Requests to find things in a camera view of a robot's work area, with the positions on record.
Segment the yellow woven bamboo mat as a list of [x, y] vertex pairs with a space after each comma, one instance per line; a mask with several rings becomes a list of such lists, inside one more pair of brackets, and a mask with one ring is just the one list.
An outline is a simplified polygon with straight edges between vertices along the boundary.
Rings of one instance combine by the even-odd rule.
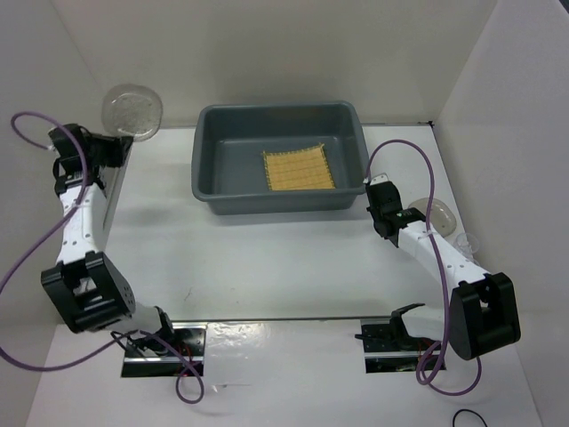
[[271, 191], [335, 189], [322, 142], [286, 152], [264, 151], [262, 156]]

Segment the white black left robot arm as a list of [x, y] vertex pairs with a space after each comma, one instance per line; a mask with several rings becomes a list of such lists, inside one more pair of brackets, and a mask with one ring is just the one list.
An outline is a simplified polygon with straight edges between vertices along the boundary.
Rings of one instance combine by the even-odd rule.
[[43, 289], [71, 332], [130, 334], [137, 350], [169, 354], [177, 344], [172, 321], [159, 307], [136, 301], [105, 252], [133, 139], [78, 124], [54, 128], [49, 137], [58, 153], [54, 190], [66, 220], [57, 260], [41, 274]]

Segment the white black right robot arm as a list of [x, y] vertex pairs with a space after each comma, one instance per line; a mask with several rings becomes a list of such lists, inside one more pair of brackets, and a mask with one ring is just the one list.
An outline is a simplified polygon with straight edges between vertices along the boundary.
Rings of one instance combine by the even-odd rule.
[[420, 338], [447, 341], [461, 359], [472, 360], [519, 341], [517, 300], [507, 275], [476, 265], [433, 230], [421, 211], [404, 209], [385, 174], [366, 179], [365, 191], [375, 231], [431, 277], [442, 278], [449, 296], [443, 309], [413, 303], [394, 310], [389, 320], [394, 346], [408, 350]]

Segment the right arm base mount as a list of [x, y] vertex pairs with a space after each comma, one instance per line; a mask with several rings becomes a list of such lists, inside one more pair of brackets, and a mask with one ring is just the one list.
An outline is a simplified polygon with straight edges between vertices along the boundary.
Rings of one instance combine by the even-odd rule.
[[361, 332], [355, 338], [363, 345], [367, 374], [415, 371], [423, 352], [439, 338], [410, 336], [403, 315], [424, 307], [423, 303], [409, 304], [393, 310], [389, 316], [360, 320]]

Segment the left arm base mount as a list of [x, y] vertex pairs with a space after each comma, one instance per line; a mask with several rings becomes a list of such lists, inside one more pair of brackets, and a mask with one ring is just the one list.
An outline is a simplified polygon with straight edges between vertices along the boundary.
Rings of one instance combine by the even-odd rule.
[[123, 378], [193, 377], [194, 373], [185, 368], [181, 358], [190, 363], [197, 373], [204, 374], [204, 355], [206, 324], [175, 322], [174, 338], [167, 350], [162, 344], [140, 338], [124, 344], [124, 357], [121, 369]]

